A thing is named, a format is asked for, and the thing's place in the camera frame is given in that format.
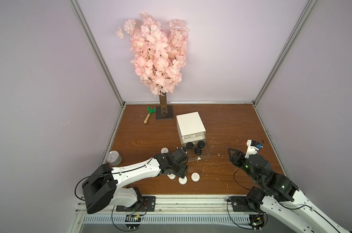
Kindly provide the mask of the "white round earphone case top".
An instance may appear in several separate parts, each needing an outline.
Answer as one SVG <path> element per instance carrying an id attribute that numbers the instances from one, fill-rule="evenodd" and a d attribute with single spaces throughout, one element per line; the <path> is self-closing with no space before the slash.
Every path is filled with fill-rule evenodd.
<path id="1" fill-rule="evenodd" d="M 162 148 L 161 149 L 161 153 L 169 153 L 169 149 L 168 148 Z"/>

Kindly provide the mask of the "clear drawer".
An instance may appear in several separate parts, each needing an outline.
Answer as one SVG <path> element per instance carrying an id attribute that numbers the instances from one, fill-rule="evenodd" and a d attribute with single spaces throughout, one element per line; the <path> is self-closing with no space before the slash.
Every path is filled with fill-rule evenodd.
<path id="1" fill-rule="evenodd" d="M 209 143 L 208 143 L 207 140 L 203 140 L 203 141 L 205 141 L 206 146 L 205 146 L 204 148 L 202 148 L 203 153 L 202 153 L 201 155 L 196 155 L 196 154 L 194 153 L 194 149 L 198 147 L 198 145 L 197 145 L 198 141 L 192 142 L 192 143 L 194 144 L 194 148 L 191 149 L 191 150 L 188 150 L 188 149 L 186 148 L 186 144 L 187 144 L 187 143 L 184 143 L 184 144 L 182 145 L 182 147 L 183 147 L 185 153 L 187 154 L 187 156 L 188 156 L 188 158 L 189 158 L 189 159 L 188 159 L 189 162 L 199 161 L 199 160 L 203 160 L 203 159 L 208 159 L 208 158 L 210 158 L 210 156 L 211 156 L 211 147 L 210 147 L 210 145 L 209 145 Z"/>

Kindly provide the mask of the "black earphone case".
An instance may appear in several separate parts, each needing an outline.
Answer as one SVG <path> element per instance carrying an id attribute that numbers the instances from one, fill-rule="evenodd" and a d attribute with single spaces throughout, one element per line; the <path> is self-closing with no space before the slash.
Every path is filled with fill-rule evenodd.
<path id="1" fill-rule="evenodd" d="M 191 149 L 194 148 L 194 144 L 193 144 L 192 142 L 188 142 L 188 143 L 186 144 L 186 148 L 187 148 L 188 150 L 191 150 Z"/>
<path id="2" fill-rule="evenodd" d="M 197 147 L 197 148 L 194 149 L 194 153 L 195 153 L 196 155 L 201 155 L 201 154 L 203 153 L 203 150 L 202 150 L 202 148 Z"/>
<path id="3" fill-rule="evenodd" d="M 206 146 L 206 143 L 205 143 L 205 141 L 200 140 L 200 141 L 198 141 L 197 145 L 199 148 L 204 148 Z"/>

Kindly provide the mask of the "white three-drawer cabinet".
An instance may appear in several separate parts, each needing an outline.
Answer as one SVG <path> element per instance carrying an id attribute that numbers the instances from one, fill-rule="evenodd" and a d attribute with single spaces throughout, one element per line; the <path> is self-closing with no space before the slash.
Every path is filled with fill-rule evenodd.
<path id="1" fill-rule="evenodd" d="M 198 112 L 177 115 L 176 126 L 182 146 L 206 140 L 206 129 Z"/>

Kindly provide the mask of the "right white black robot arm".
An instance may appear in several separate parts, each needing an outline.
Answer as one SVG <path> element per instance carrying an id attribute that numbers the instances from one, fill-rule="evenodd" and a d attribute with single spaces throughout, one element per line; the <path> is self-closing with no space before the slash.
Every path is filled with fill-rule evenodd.
<path id="1" fill-rule="evenodd" d="M 259 154 L 246 157 L 229 148 L 229 161 L 244 171 L 256 184 L 244 198 L 232 202 L 259 214 L 269 214 L 297 233 L 346 233 L 288 177 L 275 172 L 269 161 Z"/>

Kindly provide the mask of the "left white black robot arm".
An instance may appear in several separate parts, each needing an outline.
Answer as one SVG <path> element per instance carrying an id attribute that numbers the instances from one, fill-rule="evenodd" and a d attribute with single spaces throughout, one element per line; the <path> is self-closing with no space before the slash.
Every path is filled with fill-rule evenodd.
<path id="1" fill-rule="evenodd" d="M 140 163 L 124 167 L 100 165 L 90 176 L 84 178 L 82 191 L 86 212 L 95 214 L 105 209 L 111 201 L 114 205 L 137 208 L 143 202 L 139 189 L 129 187 L 137 181 L 160 175 L 173 174 L 185 178 L 189 157 L 183 148 L 173 152 L 159 153 Z"/>

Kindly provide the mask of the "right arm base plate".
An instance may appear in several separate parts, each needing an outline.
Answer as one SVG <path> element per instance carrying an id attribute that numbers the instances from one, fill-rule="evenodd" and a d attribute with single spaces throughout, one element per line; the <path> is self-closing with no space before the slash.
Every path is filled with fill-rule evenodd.
<path id="1" fill-rule="evenodd" d="M 247 196 L 232 196 L 229 200 L 234 212 L 262 212 L 260 204 Z"/>

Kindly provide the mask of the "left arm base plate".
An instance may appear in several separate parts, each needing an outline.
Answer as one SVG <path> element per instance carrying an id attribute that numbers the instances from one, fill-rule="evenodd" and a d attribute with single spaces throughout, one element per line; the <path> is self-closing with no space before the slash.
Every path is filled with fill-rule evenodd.
<path id="1" fill-rule="evenodd" d="M 118 205 L 116 212 L 154 212 L 155 211 L 156 196 L 143 196 L 137 200 L 132 206 L 125 207 Z"/>

